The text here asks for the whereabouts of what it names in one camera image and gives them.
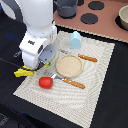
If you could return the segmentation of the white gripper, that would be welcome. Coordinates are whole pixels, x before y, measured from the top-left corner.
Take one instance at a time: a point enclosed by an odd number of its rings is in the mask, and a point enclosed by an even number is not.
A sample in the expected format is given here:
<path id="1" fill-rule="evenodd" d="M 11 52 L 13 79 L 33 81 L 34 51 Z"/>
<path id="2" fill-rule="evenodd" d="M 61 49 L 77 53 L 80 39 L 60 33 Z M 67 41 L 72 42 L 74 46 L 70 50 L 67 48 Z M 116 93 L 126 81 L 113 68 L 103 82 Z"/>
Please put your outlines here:
<path id="1" fill-rule="evenodd" d="M 31 69 L 35 69 L 39 64 L 40 54 L 43 52 L 46 46 L 53 44 L 55 38 L 56 35 L 54 33 L 40 38 L 34 37 L 26 32 L 22 42 L 19 45 L 19 48 L 22 51 L 24 65 Z"/>

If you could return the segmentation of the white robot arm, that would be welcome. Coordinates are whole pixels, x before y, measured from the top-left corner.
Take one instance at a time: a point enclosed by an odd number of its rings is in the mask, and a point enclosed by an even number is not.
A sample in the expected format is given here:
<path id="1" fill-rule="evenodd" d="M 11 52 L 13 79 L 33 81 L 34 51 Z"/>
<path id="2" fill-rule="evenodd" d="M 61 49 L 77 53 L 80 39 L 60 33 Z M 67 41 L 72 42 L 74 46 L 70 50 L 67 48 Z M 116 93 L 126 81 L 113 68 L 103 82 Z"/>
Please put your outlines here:
<path id="1" fill-rule="evenodd" d="M 46 64 L 55 48 L 57 36 L 53 20 L 53 0 L 0 0 L 5 14 L 26 25 L 19 45 L 24 65 L 34 69 L 39 61 Z"/>

